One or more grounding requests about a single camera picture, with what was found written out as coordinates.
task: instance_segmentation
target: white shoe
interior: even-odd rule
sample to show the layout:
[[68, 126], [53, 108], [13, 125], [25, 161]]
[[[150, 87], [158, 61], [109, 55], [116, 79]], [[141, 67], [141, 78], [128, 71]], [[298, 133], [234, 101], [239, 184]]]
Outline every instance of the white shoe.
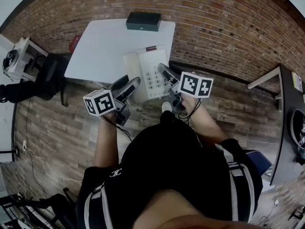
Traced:
[[162, 104], [162, 113], [164, 113], [166, 110], [173, 112], [172, 105], [169, 102], [164, 102]]

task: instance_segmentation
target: power outlet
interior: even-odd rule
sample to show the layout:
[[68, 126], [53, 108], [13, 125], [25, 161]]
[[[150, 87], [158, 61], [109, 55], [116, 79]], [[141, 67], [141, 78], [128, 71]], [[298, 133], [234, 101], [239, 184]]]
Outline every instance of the power outlet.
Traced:
[[26, 140], [23, 140], [22, 149], [24, 152], [25, 152], [25, 150], [27, 150], [27, 141]]

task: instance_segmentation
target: telephone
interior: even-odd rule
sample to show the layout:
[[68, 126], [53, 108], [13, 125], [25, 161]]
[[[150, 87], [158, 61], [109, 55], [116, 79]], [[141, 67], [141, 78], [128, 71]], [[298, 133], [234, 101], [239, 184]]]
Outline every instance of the telephone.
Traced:
[[168, 67], [164, 45], [135, 50], [124, 56], [124, 62], [128, 78], [141, 79], [132, 96], [136, 103], [141, 104], [170, 94], [171, 85], [158, 69], [160, 63]]

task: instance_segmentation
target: table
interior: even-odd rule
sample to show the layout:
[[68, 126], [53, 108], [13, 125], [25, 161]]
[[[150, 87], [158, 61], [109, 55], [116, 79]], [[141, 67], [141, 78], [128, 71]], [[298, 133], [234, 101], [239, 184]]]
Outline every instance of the table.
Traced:
[[305, 113], [303, 93], [305, 84], [302, 83], [303, 93], [294, 88], [291, 71], [281, 64], [250, 83], [249, 89], [279, 75], [281, 96], [276, 96], [282, 104], [281, 139], [276, 155], [275, 164], [263, 175], [263, 179], [270, 181], [270, 185], [279, 185], [298, 178], [303, 168], [295, 159], [298, 155], [297, 145], [290, 135], [290, 118], [295, 109]]
[[127, 69], [123, 56], [150, 46], [165, 45], [169, 60], [175, 23], [161, 21], [159, 31], [134, 31], [126, 19], [91, 21], [70, 59], [65, 77], [102, 83], [113, 83]]
[[36, 51], [43, 54], [44, 56], [48, 56], [48, 53], [33, 43], [29, 37], [26, 39], [22, 37], [14, 47], [14, 49], [18, 52], [18, 59], [13, 65], [8, 67], [6, 71], [17, 77], [21, 77], [24, 80], [35, 81], [35, 77], [24, 72], [24, 68], [29, 63], [30, 59], [34, 59], [32, 55], [26, 53], [28, 46], [33, 47]]

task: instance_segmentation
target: book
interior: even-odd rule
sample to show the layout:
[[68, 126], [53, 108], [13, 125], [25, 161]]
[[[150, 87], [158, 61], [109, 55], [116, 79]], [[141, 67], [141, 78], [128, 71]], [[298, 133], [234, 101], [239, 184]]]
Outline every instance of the book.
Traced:
[[294, 82], [294, 87], [295, 89], [299, 90], [300, 92], [303, 92], [302, 89], [302, 79], [300, 76], [298, 76], [296, 73], [291, 72], [292, 73], [292, 80]]

